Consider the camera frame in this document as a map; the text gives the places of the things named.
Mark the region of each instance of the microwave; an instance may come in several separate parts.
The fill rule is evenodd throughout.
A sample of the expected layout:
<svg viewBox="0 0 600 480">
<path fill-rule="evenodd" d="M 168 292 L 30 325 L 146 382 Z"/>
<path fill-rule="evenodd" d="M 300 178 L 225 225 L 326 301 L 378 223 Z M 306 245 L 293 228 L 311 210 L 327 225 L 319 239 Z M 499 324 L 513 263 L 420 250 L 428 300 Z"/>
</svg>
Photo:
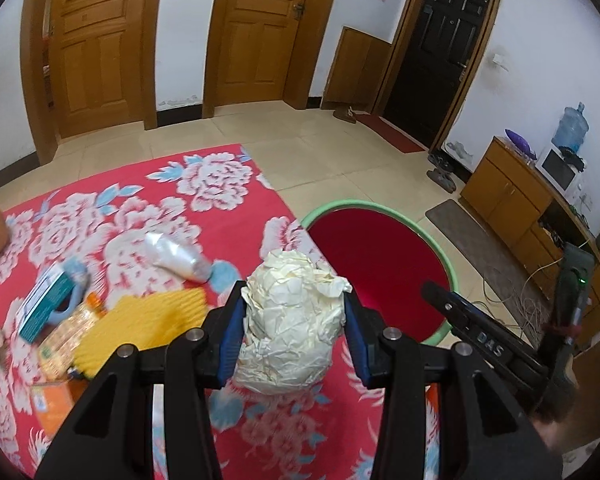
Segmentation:
<svg viewBox="0 0 600 480">
<path fill-rule="evenodd" d="M 552 186 L 572 204 L 582 190 L 583 171 L 568 164 L 560 150 L 551 142 L 536 161 L 536 169 L 544 175 Z"/>
</svg>

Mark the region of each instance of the blue water jug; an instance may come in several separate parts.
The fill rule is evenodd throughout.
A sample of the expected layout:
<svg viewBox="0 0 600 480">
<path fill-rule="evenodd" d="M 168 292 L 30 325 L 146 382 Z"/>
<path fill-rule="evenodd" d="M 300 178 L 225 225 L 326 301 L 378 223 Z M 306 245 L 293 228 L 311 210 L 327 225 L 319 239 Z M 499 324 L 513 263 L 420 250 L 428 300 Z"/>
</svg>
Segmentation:
<svg viewBox="0 0 600 480">
<path fill-rule="evenodd" d="M 589 131 L 589 124 L 587 120 L 582 116 L 584 110 L 584 104 L 578 103 L 578 109 L 575 110 L 570 106 L 564 109 L 564 115 L 560 119 L 558 129 L 551 139 L 558 148 L 560 146 L 567 146 L 574 152 L 578 152 L 582 143 L 584 142 L 584 136 Z"/>
</svg>

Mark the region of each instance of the yellow cloth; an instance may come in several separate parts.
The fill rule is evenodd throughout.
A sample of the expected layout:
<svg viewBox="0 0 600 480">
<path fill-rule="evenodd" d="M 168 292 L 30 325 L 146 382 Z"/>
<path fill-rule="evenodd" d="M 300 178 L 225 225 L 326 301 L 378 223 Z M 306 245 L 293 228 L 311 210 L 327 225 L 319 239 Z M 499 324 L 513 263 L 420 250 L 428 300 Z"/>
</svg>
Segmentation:
<svg viewBox="0 0 600 480">
<path fill-rule="evenodd" d="M 202 326 L 206 313 L 202 288 L 124 296 L 84 335 L 74 365 L 92 378 L 120 345 L 133 343 L 140 350 L 166 345 L 189 328 Z"/>
</svg>

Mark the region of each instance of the screw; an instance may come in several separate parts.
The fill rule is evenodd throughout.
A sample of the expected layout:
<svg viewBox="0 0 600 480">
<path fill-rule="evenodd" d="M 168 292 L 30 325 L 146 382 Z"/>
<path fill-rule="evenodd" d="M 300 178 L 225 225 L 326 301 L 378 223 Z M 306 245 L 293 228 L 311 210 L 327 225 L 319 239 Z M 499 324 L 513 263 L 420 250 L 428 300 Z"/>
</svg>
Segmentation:
<svg viewBox="0 0 600 480">
<path fill-rule="evenodd" d="M 129 343 L 120 345 L 118 347 L 118 349 L 116 350 L 116 354 L 118 354 L 118 356 L 122 357 L 122 358 L 129 357 L 133 352 L 134 352 L 134 346 L 130 345 Z"/>
<path fill-rule="evenodd" d="M 389 341 L 397 341 L 402 337 L 402 332 L 400 332 L 399 328 L 388 326 L 387 328 L 382 330 L 382 335 Z"/>
<path fill-rule="evenodd" d="M 202 330 L 201 328 L 192 328 L 185 334 L 185 337 L 189 341 L 200 341 L 204 336 L 205 336 L 205 331 Z"/>
<path fill-rule="evenodd" d="M 474 349 L 471 348 L 471 345 L 469 343 L 465 343 L 464 341 L 456 343 L 454 345 L 454 348 L 456 349 L 456 352 L 458 352 L 461 356 L 464 357 L 467 357 L 468 355 L 471 355 L 474 352 Z"/>
</svg>

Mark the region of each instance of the black front door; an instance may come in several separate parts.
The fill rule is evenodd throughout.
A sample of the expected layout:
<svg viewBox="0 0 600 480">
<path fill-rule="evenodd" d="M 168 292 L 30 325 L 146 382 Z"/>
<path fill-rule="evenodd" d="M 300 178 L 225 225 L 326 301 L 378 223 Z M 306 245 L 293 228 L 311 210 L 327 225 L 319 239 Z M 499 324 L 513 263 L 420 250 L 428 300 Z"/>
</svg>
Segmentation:
<svg viewBox="0 0 600 480">
<path fill-rule="evenodd" d="M 382 114 L 431 146 L 445 119 L 488 0 L 425 0 Z"/>
</svg>

